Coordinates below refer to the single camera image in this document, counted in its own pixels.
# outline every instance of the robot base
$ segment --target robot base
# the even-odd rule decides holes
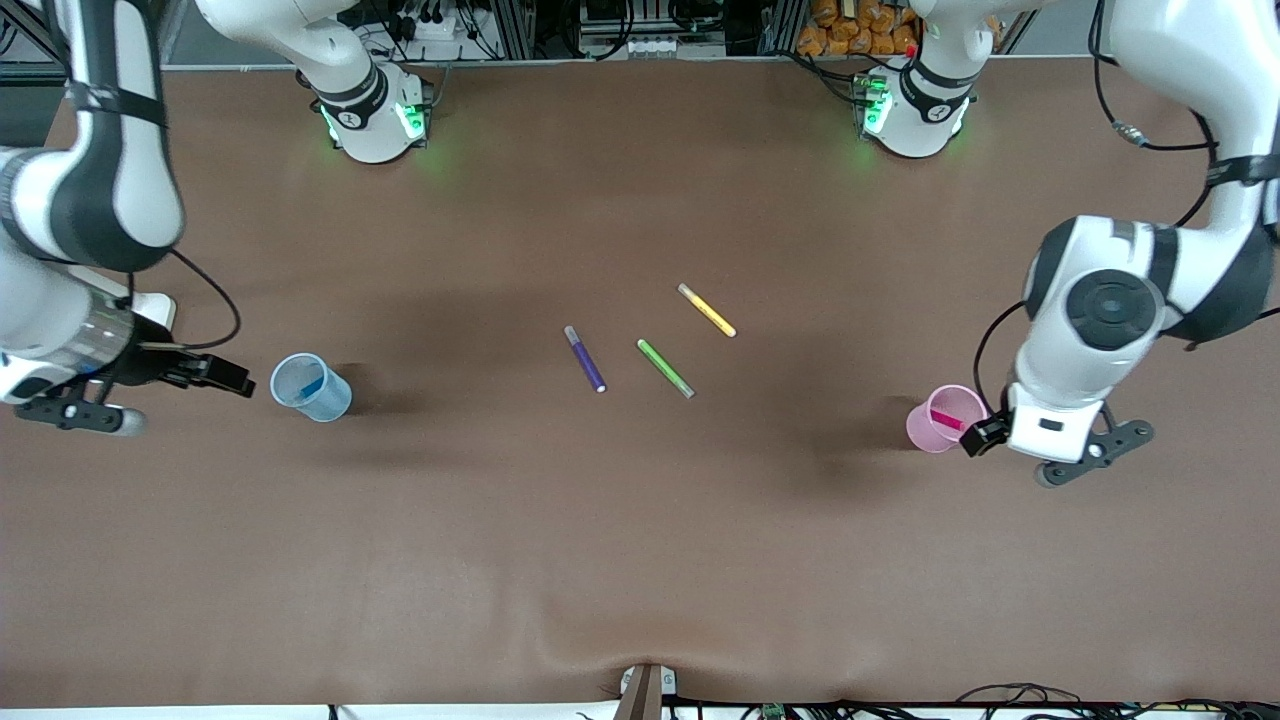
[[[369,164],[389,163],[410,147],[426,147],[435,100],[434,86],[419,76],[389,63],[379,63],[379,69],[387,74],[387,101],[364,128],[347,128],[325,115],[334,147]]]
[[[76,278],[101,288],[102,291],[114,295],[115,297],[124,297],[128,288],[123,284],[114,282],[109,278],[79,265],[68,268],[68,272]],[[133,311],[143,318],[152,320],[164,325],[166,329],[173,329],[173,319],[177,314],[178,305],[172,297],[160,292],[140,292],[133,299]],[[49,363],[41,363],[40,360],[23,360],[22,357],[5,356],[4,361],[0,363],[0,401],[18,405],[26,402],[28,397],[22,397],[14,395],[14,389],[28,379],[46,379],[54,384],[61,384],[70,378],[69,370],[58,365],[50,365]]]
[[[893,63],[902,65],[906,60]],[[969,109],[968,100],[954,113],[942,106],[950,117],[938,123],[927,123],[920,118],[920,111],[904,99],[900,72],[874,68],[868,74],[873,79],[883,79],[887,91],[876,106],[856,111],[856,117],[863,135],[876,138],[890,152],[904,158],[928,158],[946,147],[947,141],[960,132],[964,113]]]

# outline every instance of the cable connector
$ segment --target cable connector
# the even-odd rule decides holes
[[[1147,145],[1147,136],[1143,135],[1142,131],[1138,129],[1135,126],[1115,120],[1111,123],[1111,129],[1116,131],[1116,135],[1123,137],[1125,142],[1137,145],[1138,147],[1143,147]]]

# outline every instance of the brown table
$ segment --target brown table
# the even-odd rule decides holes
[[[0,419],[3,705],[594,700],[644,660],[723,700],[1275,694],[1280,328],[1162,343],[1114,396],[1156,442],[1064,489],[902,446],[1047,229],[1197,193],[1203,156],[1116,138],[1087,63],[993,63],[923,161],[790,64],[461,69],[430,149],[385,167],[332,151],[288,73],[166,81],[183,247],[261,387],[122,389],[138,439]],[[183,338],[225,328],[174,263],[141,290]],[[364,414],[276,406],[300,350]]]

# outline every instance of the plastic cup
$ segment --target plastic cup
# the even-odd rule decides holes
[[[271,372],[271,397],[316,423],[332,423],[351,407],[351,386],[317,355],[296,352]]]
[[[925,452],[946,452],[960,445],[969,425],[986,416],[978,393],[964,386],[942,386],[906,416],[906,436]]]

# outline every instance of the blue marker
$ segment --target blue marker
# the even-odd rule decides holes
[[[579,340],[577,333],[573,332],[573,325],[564,325],[564,337],[568,338],[570,346],[573,348],[573,355],[577,355],[577,364],[582,366],[582,372],[586,373],[586,379],[591,380],[591,387],[595,392],[604,392],[604,378],[600,377],[600,372],[595,369],[595,363],[591,361],[591,356],[586,352],[586,346]]]

